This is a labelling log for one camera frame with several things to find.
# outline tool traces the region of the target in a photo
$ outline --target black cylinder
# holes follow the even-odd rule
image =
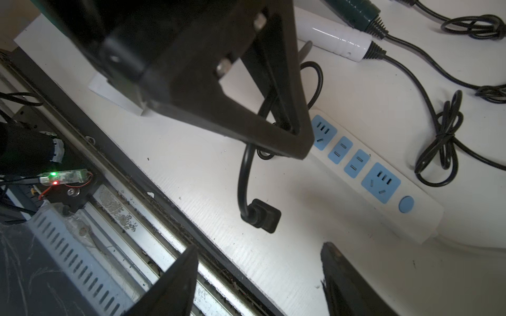
[[[51,166],[54,153],[51,136],[0,123],[0,174],[38,175]]]

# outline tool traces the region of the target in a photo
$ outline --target perforated metal plate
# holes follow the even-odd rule
[[[99,315],[119,316],[134,303],[107,271],[48,209],[28,221],[41,244]]]

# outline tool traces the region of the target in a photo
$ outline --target white plug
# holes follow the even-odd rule
[[[353,61],[361,61],[372,36],[349,26],[327,20],[311,12],[294,7],[297,38],[312,41],[313,45]]]

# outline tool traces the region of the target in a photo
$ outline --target red wire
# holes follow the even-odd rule
[[[93,179],[93,173],[92,172],[89,172],[88,171],[88,174],[90,175],[90,179],[88,180],[88,182],[86,182],[85,184],[81,185],[81,186],[70,186],[70,185],[65,185],[66,187],[69,187],[69,188],[82,188],[84,186],[87,186],[88,184],[90,184],[90,182],[92,181]]]
[[[45,194],[47,194],[47,192],[49,192],[49,190],[51,190],[53,186],[50,186],[49,188],[45,189],[39,196],[38,196],[38,200],[42,200],[42,198],[44,197]]]

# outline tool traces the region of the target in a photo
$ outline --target cable strain relief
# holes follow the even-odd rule
[[[385,28],[385,25],[383,24],[383,21],[381,20],[380,16],[377,16],[374,18],[374,20],[369,23],[368,27],[365,29],[366,33],[371,34],[374,37],[377,37],[379,39],[385,38],[385,36],[388,35],[388,31]]]
[[[410,6],[414,6],[418,0],[397,0],[398,2],[404,2],[405,4],[408,4]]]
[[[363,59],[383,59],[386,54],[387,51],[372,41]]]

